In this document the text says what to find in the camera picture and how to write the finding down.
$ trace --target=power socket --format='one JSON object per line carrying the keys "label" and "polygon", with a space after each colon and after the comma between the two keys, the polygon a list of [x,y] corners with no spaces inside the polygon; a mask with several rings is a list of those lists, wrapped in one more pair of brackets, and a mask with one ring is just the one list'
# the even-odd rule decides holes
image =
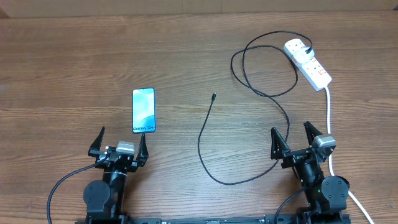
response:
{"label": "power socket", "polygon": [[313,50],[306,55],[308,48],[300,39],[290,40],[284,46],[286,54],[303,73],[311,86],[319,91],[328,86],[331,82],[331,76],[314,57]]}

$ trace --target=white power strip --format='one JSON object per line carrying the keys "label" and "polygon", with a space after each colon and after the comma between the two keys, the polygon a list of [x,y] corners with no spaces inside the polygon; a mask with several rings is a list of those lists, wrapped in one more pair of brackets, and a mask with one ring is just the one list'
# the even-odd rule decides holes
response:
{"label": "white power strip", "polygon": [[293,39],[286,42],[284,50],[293,60],[297,68],[303,73],[308,82],[316,90],[322,90],[331,82],[331,76],[314,57],[314,52],[308,54],[306,47],[300,39]]}

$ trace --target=white power cord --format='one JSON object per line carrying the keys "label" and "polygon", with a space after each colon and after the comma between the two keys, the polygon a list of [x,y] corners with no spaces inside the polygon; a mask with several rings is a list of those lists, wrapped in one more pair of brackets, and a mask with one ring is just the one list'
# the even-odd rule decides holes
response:
{"label": "white power cord", "polygon": [[[328,134],[331,134],[331,128],[330,128],[330,92],[329,92],[329,88],[326,86],[325,87],[326,90],[326,102],[327,102],[327,107],[326,107],[326,126],[328,129]],[[332,163],[332,159],[331,159],[331,154],[329,156],[329,171],[330,171],[330,175],[334,176],[335,173],[333,172],[333,163]],[[361,209],[361,211],[364,213],[364,215],[366,216],[366,218],[368,219],[370,224],[374,224],[372,218],[369,216],[369,214],[366,212],[365,208],[361,205],[361,203],[358,201],[358,199],[356,199],[356,197],[353,195],[353,193],[351,193],[350,191],[348,191],[348,195],[354,200],[354,202],[357,204],[357,206]]]}

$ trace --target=blue phone screen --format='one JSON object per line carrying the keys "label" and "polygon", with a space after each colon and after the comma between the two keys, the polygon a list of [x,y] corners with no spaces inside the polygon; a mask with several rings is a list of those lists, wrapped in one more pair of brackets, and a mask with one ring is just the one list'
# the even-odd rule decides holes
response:
{"label": "blue phone screen", "polygon": [[132,91],[132,131],[134,133],[156,131],[155,90],[153,88]]}

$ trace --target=power strip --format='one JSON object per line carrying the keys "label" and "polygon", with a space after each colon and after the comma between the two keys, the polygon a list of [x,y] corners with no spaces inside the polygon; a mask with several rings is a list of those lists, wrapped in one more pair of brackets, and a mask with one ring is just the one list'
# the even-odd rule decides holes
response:
{"label": "power strip", "polygon": [[306,47],[300,39],[293,39],[286,42],[284,50],[293,60],[297,68],[303,73],[305,78],[316,90],[322,90],[331,82],[331,76],[314,57],[313,50],[307,53]]}

